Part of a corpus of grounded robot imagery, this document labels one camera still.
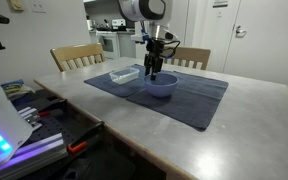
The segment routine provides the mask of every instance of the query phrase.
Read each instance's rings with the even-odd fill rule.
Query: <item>wooden chair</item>
[[[87,44],[68,46],[51,49],[51,54],[61,72],[66,71],[65,64],[69,69],[105,62],[101,44]]]
[[[163,55],[167,56],[172,53],[172,50],[166,50],[164,51]],[[168,64],[170,61],[170,64],[176,65],[175,61],[177,60],[178,66],[189,67],[190,62],[193,61],[193,68],[196,69],[198,66],[198,63],[202,63],[201,70],[205,70],[207,67],[207,63],[209,60],[211,54],[211,50],[209,49],[198,49],[198,48],[190,48],[190,47],[178,47],[176,49],[175,55],[172,57],[172,59],[165,59],[164,63]]]

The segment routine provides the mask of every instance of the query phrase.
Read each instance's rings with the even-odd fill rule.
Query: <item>clear plastic container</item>
[[[112,71],[110,73],[111,79],[117,84],[125,84],[138,78],[140,70],[127,67],[124,69]]]

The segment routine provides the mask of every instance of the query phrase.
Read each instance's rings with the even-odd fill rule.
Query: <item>table edge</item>
[[[56,92],[52,91],[51,89],[47,88],[38,80],[34,79],[34,82],[44,88],[45,90],[53,93],[55,96],[65,99],[61,95],[57,94]],[[67,102],[78,112],[80,112],[82,115],[86,116],[87,118],[90,118],[93,121],[101,122],[100,119],[97,117],[93,116],[92,114],[78,108],[74,104],[70,103],[69,100]],[[132,141],[130,138],[127,136],[123,136],[120,132],[114,130],[111,128],[108,124],[105,124],[105,127],[108,129],[108,132],[112,133],[112,135],[116,136],[118,139],[129,145],[132,149],[134,149],[138,154],[143,156],[146,160],[151,162],[152,164],[156,165],[160,169],[162,169],[166,174],[169,172],[172,172],[171,174],[174,176],[172,178],[175,179],[197,179],[197,177],[193,176],[191,173],[185,171],[184,169],[178,167],[174,163],[170,162],[169,160],[166,160],[165,158],[159,157],[158,155],[154,154],[152,151],[149,149],[143,147],[141,144],[137,143],[136,141]]]

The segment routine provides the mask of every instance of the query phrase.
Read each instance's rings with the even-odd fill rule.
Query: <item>bowl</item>
[[[171,74],[159,73],[156,76],[156,80],[152,81],[151,76],[146,76],[145,89],[151,95],[163,98],[170,96],[176,89],[179,79]]]

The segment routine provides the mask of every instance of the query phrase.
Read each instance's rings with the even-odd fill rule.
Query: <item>table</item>
[[[288,86],[174,65],[164,70],[218,79],[229,87],[205,132],[83,81],[143,60],[120,58],[47,75],[37,84],[106,127],[168,179],[288,179]]]

